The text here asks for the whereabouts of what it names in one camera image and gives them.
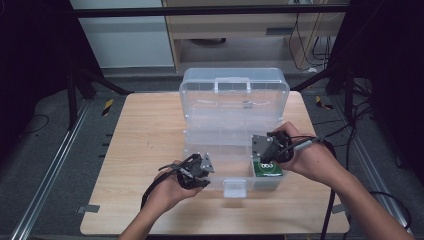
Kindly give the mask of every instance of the gray carpet floor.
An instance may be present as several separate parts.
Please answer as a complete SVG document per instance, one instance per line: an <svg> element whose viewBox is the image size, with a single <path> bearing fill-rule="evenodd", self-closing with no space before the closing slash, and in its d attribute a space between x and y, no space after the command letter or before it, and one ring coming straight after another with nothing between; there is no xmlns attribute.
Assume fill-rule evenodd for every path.
<svg viewBox="0 0 424 240"><path fill-rule="evenodd" d="M194 44L190 43L186 47L195 47ZM191 61L192 63L197 62L197 64L194 64L195 66L211 66L200 64L199 62L203 62L203 60L197 53L193 53L192 58L184 55L183 57L182 66L185 67L193 66L193 64L190 64ZM234 61L228 61L227 66L233 66L231 63L234 62L235 64L235 62L241 61L237 58L234 59ZM261 60L265 61L261 62L264 65L268 61L265 58L261 58ZM269 61L274 62L274 60L274 57L272 57ZM247 62L246 65L252 64L247 59L242 62ZM212 64L212 67L217 66L220 66L220 64ZM313 74L303 71L296 72L293 69L293 65L283 69L283 71L285 71L286 80L291 87ZM110 80L128 90L137 92L176 91L181 82L181 74L175 76L133 77L124 80L111 78ZM343 116L339 111L316 105L315 98L317 95L321 96L323 103L333 106L342 102L343 99L343 93L332 97L323 94L322 84L325 84L325 80L302 93L317 134L332 132L343 126ZM79 230L83 215L78 213L77 209L79 206L86 205L89 201L104 155L107 152L108 143L111 140L125 101L125 96L113 93L100 85L94 85L98 91L95 99L83 100L80 96L78 97L80 104L88 104L87 115L39 213L29 239L114 239L114 237L105 236L88 238L83 236ZM114 100L111 110L108 116L102 116L104 105L109 99ZM361 101L363 101L362 97L355 97L356 104ZM13 153L10 155L10 164L0 170L0 239L9 239L10 234L24 215L27 206L30 204L54 159L56 151L59 149L67 132L69 117L67 107L65 91L41 100L36 107L36 115L28 124L25 133L22 134L20 140L16 143ZM336 146L338 160L343 165L346 164L345 144L348 137L349 133L343 131L330 139ZM384 130L379 126L379 119L375 119L372 112L358 120L356 138L361 139L366 146L373 164L381 174L390 193L400 198L411 212L413 219L411 230L416 238L424 239L423 185L410 169L396 166L396 156L392 151L392 146L385 137ZM372 190L369 176L367 176L359 157L355 148L352 147L349 152L349 169L369 190ZM342 237L341 235L335 235L329 236L328 239L342 239ZM239 239L259 238L283 239L282 236L251 236L250 238L242 236ZM220 236L219 239L235 239L235 236L226 238ZM306 236L293 235L288 236L287 239L306 239ZM347 235L347 239L363 239L363 234L354 220L351 221L351 230Z"/></svg>

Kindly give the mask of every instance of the wooden table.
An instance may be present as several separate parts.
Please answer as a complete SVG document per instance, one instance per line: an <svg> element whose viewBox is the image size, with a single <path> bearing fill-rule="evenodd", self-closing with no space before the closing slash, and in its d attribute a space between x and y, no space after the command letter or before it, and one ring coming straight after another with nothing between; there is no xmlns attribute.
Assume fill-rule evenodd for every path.
<svg viewBox="0 0 424 240"><path fill-rule="evenodd" d="M301 132L314 132L298 92L290 92L283 117ZM179 93L127 97L90 199L100 209L85 213L83 234L120 234L126 228L158 168L181 159L184 128ZM251 191L245 199L225 199L222 191L205 189L165 213L151 234L319 233L329 196L328 187L293 172L276 191ZM348 229L343 212L332 214L329 233Z"/></svg>

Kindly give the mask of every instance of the floor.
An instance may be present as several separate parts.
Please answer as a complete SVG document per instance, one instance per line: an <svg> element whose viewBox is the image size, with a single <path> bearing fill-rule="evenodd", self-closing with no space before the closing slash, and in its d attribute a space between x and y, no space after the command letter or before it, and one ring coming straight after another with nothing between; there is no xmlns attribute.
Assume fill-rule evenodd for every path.
<svg viewBox="0 0 424 240"><path fill-rule="evenodd" d="M316 53L324 49L318 44ZM318 64L323 60L311 61ZM282 38L270 39L227 39L225 43L216 40L185 41L181 56L181 68L176 74L161 76L140 76L131 79L111 79L117 85L136 92L175 91L181 82L183 72L190 67L277 67L283 70L290 87L308 79L324 66L299 70L291 60L291 54ZM305 104L314 123L317 134L334 131L344 125L343 93L327 96L323 91L326 80L322 80L302 92ZM80 109L85 109L83 121L75 136L67 134L67 96L62 91L41 100L36 115L22 134L13 159L7 169L1 169L0 182L0 239L10 239L21 223L27 230L28 239L115 239L115 237L85 237L79 231L83 214L78 208L88 204L91 191L100 171L107 146L113 134L125 96L120 96L95 84L97 95L94 100L79 99ZM325 106L316 104L321 97ZM113 99L109 114L101 113L106 101ZM355 96L355 104L364 100ZM383 189L398 197L412 214L411 231L417 239L424 239L424 188L409 169L398 168L392 146L385 138L372 111L357 121L357 134L349 151L349 169L370 190ZM336 145L338 160L346 165L346 143L349 132L330 139ZM71 139L70 148L64 149L64 139ZM58 171L50 175L52 181L43 181L46 173L52 171L52 163ZM37 191L39 186L45 188ZM31 204L34 196L41 196L36 207ZM393 208L390 199L380 199ZM30 221L22 221L35 216ZM307 239L305 235L291 235L287 239ZM342 239L342 235L328 239ZM355 221L347 239L364 239ZM282 236L267 236L265 239L283 239Z"/></svg>

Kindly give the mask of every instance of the white wall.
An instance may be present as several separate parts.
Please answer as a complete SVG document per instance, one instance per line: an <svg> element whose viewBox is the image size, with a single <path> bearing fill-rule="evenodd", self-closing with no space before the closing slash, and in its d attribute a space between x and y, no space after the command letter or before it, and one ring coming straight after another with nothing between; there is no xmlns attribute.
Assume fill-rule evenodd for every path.
<svg viewBox="0 0 424 240"><path fill-rule="evenodd" d="M74 9L161 7L160 0L71 0ZM80 23L101 68L173 67L164 17L86 18Z"/></svg>

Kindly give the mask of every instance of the finger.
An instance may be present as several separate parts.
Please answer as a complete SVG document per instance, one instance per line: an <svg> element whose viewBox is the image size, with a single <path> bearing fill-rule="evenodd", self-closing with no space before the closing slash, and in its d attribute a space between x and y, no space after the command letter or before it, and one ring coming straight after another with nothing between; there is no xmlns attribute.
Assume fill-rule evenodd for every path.
<svg viewBox="0 0 424 240"><path fill-rule="evenodd" d="M290 121L285 122L283 125L275 129L274 131L285 131L291 137L301 135L299 130L297 130L297 128Z"/></svg>

